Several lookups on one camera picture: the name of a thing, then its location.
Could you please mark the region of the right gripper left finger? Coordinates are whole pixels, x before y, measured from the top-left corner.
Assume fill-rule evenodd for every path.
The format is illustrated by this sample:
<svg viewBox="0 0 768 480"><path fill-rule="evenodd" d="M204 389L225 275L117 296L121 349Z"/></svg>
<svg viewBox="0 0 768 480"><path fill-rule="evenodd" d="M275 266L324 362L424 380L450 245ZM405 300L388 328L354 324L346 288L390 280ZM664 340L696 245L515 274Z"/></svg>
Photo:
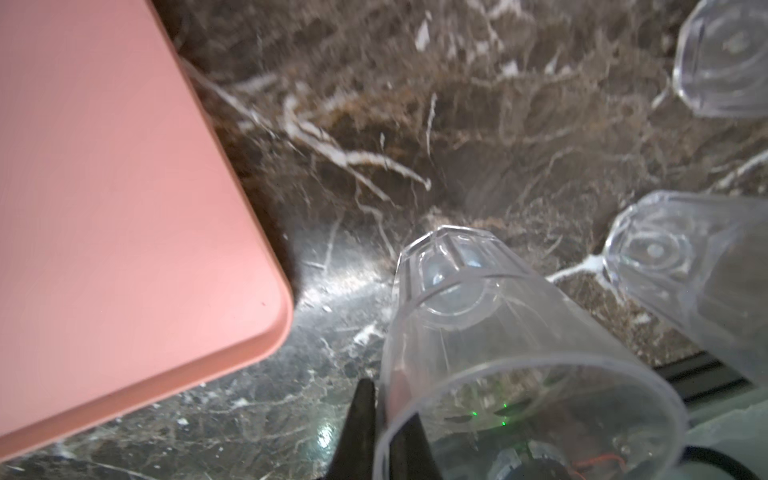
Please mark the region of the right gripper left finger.
<svg viewBox="0 0 768 480"><path fill-rule="evenodd" d="M376 387L361 379L350 403L325 480L371 480L376 439Z"/></svg>

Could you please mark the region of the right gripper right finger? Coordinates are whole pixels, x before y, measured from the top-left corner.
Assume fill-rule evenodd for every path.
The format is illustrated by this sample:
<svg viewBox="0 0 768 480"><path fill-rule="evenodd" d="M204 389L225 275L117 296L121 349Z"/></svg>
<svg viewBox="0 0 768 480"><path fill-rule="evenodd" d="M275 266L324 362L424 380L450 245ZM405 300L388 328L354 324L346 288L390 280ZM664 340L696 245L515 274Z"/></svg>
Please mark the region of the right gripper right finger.
<svg viewBox="0 0 768 480"><path fill-rule="evenodd" d="M418 414L402 426L390 443L390 478L442 480Z"/></svg>

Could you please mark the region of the clear faceted glass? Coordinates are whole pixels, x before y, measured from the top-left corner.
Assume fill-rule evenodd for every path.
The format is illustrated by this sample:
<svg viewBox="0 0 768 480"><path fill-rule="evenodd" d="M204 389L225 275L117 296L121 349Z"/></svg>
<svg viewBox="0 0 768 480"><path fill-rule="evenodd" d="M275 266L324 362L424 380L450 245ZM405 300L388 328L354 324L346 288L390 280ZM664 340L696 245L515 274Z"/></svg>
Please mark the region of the clear faceted glass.
<svg viewBox="0 0 768 480"><path fill-rule="evenodd" d="M624 294L767 384L767 201L655 191L614 220L603 249Z"/></svg>
<svg viewBox="0 0 768 480"><path fill-rule="evenodd" d="M373 477L420 416L442 479L661 479L682 400L493 234L442 226L400 254Z"/></svg>

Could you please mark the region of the pink plastic tray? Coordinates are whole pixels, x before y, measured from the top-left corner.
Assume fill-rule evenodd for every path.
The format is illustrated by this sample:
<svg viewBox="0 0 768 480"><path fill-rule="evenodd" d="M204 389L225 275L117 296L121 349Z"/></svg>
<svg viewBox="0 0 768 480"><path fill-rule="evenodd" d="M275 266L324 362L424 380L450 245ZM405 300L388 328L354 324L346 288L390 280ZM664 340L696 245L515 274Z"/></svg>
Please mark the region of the pink plastic tray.
<svg viewBox="0 0 768 480"><path fill-rule="evenodd" d="M147 1L1 5L1 457L256 363L289 282Z"/></svg>

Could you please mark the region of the clear faceted glass front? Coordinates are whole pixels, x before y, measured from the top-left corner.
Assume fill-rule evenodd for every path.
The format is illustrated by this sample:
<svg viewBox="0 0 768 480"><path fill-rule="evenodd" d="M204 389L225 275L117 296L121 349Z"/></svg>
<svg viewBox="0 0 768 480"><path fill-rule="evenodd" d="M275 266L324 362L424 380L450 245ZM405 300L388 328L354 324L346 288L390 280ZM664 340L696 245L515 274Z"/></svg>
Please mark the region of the clear faceted glass front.
<svg viewBox="0 0 768 480"><path fill-rule="evenodd" d="M624 294L767 384L767 201L655 191L614 220L603 249Z"/></svg>

